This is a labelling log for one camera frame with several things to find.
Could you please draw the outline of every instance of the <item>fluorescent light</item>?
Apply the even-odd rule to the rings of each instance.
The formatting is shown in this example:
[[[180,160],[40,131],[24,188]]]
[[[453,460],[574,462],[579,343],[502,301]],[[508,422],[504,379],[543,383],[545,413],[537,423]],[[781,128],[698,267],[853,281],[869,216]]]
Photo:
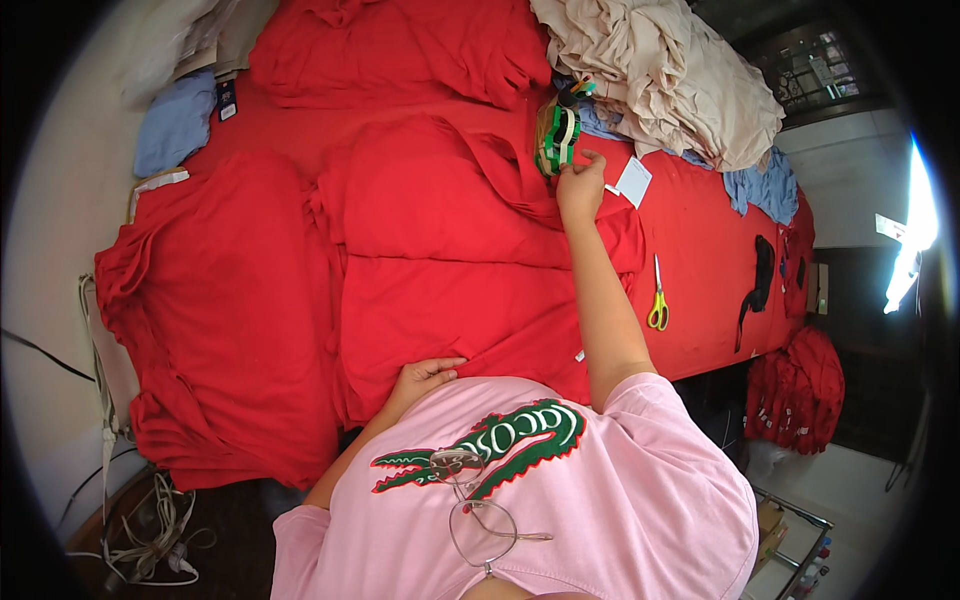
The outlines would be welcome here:
[[[906,233],[900,240],[900,253],[894,262],[894,274],[887,287],[887,305],[883,313],[900,308],[900,300],[913,286],[920,274],[918,252],[930,248],[937,239],[937,211],[933,206],[930,178],[926,174],[924,159],[917,147],[917,138],[912,137],[913,152],[910,155],[910,199],[907,208]]]

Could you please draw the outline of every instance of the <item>pile of beige cloth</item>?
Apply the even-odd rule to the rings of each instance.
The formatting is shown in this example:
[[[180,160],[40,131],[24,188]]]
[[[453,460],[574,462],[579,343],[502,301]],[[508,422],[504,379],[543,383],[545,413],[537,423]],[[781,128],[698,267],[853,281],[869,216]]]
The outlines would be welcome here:
[[[547,59],[592,76],[597,115],[639,156],[692,149],[718,171],[757,164],[783,108],[759,69],[740,58],[684,0],[531,0],[549,27]],[[623,115],[615,122],[615,113]]]

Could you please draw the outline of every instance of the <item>blue cloth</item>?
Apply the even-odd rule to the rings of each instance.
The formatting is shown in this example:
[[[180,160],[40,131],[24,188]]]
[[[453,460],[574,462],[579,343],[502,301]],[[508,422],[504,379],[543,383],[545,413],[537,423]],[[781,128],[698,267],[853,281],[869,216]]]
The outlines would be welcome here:
[[[210,112],[216,103],[213,72],[194,71],[157,94],[136,138],[133,173],[140,178],[172,169],[210,139]]]
[[[669,155],[677,153],[663,149]],[[703,158],[692,150],[684,150],[684,160],[698,167],[712,171]],[[770,149],[770,161],[767,170],[761,174],[756,165],[739,171],[723,174],[723,186],[730,196],[730,206],[740,213],[747,214],[747,204],[753,204],[771,219],[782,225],[790,225],[797,212],[797,178],[790,169],[790,161],[780,148]]]
[[[573,79],[554,73],[553,85],[557,89],[563,89],[572,83]],[[581,132],[589,133],[590,135],[596,135],[597,137],[602,137],[604,139],[617,139],[623,142],[632,141],[631,138],[627,137],[626,135],[612,132],[607,129],[607,122],[597,116],[596,108],[593,106],[593,100],[581,100],[579,103],[577,103],[577,112],[580,113]],[[613,116],[613,122],[619,123],[620,119],[622,118],[622,114],[615,114]]]

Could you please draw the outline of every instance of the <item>crocodile logo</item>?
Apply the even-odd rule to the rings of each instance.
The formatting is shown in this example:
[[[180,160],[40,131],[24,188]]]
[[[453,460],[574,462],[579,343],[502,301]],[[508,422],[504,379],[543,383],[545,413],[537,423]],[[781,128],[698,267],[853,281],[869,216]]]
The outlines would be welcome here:
[[[446,446],[475,452],[483,458],[485,477],[469,499],[488,498],[505,483],[522,477],[541,461],[562,459],[580,445],[587,422],[584,416],[553,398],[542,398],[509,415],[490,413],[469,433]],[[383,493],[407,484],[419,487],[442,483],[430,471],[430,455],[438,448],[391,452],[373,459],[371,467],[403,468],[381,479],[373,493]]]

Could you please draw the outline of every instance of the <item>yellow scissors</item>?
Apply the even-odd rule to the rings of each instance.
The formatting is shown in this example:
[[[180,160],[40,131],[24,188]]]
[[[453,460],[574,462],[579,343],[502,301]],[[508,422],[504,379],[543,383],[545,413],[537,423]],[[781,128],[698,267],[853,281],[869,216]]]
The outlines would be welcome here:
[[[654,254],[654,266],[657,271],[657,295],[654,296],[654,308],[647,315],[647,325],[663,331],[666,324],[670,322],[670,309],[667,308],[666,300],[663,299],[663,286],[660,284],[660,257]]]

